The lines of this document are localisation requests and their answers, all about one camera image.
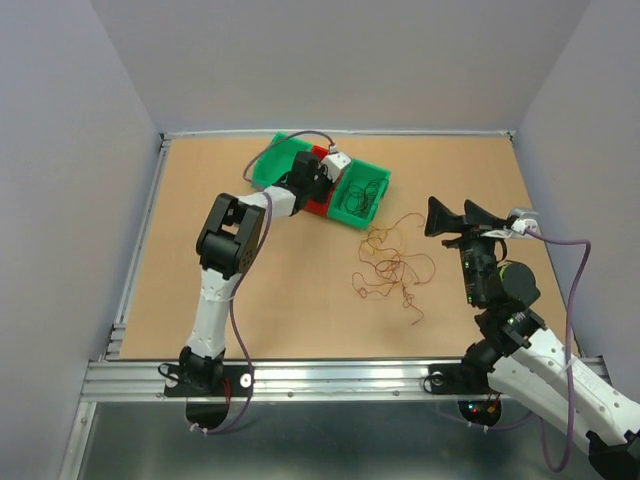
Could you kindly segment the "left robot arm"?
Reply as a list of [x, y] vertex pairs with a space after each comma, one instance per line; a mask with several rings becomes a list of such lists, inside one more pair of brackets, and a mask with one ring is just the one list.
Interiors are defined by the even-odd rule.
[[261, 234], [272, 220], [298, 213], [311, 200], [325, 200], [349, 164], [335, 149], [322, 158], [301, 151], [271, 185], [254, 181], [257, 191], [251, 195], [217, 196], [196, 241], [201, 287], [194, 324], [172, 375], [177, 382], [200, 394], [221, 386], [231, 302], [260, 251]]

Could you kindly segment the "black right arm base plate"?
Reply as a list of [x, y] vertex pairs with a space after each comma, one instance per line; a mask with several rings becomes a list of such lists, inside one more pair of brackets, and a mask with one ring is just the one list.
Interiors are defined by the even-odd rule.
[[488, 373], [462, 362], [435, 363], [422, 379], [422, 389], [433, 395], [488, 395], [498, 393], [488, 382]]

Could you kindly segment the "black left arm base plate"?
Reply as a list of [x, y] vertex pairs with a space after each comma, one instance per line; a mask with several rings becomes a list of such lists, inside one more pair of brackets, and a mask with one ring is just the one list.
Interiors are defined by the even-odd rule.
[[208, 377], [188, 374], [178, 364], [161, 363], [157, 371], [165, 381], [168, 398], [245, 398], [253, 394], [251, 375], [246, 364], [219, 364]]

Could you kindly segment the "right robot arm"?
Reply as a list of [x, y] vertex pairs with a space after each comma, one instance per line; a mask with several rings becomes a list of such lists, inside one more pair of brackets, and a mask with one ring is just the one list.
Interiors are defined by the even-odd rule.
[[639, 476], [639, 405], [607, 383], [571, 351], [572, 325], [559, 339], [537, 314], [533, 271], [510, 261], [509, 239], [542, 240], [537, 213], [513, 209], [497, 217], [467, 200], [457, 215], [428, 200], [427, 237], [459, 253], [467, 303], [482, 338], [457, 363], [430, 366], [422, 381], [434, 395], [505, 395], [566, 435], [604, 479]]

